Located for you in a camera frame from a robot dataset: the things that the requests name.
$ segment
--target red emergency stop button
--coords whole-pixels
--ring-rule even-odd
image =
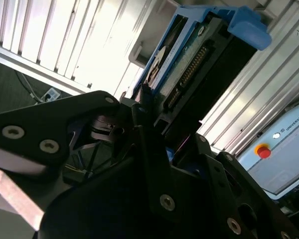
[[[271,154],[271,151],[266,146],[261,146],[257,149],[257,154],[260,158],[268,158]]]

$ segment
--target aluminum profile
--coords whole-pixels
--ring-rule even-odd
[[[128,55],[156,1],[0,0],[0,62],[73,95],[118,96],[142,70]]]
[[[272,44],[258,51],[202,120],[199,133],[216,150],[238,154],[299,96],[299,2],[270,25]]]

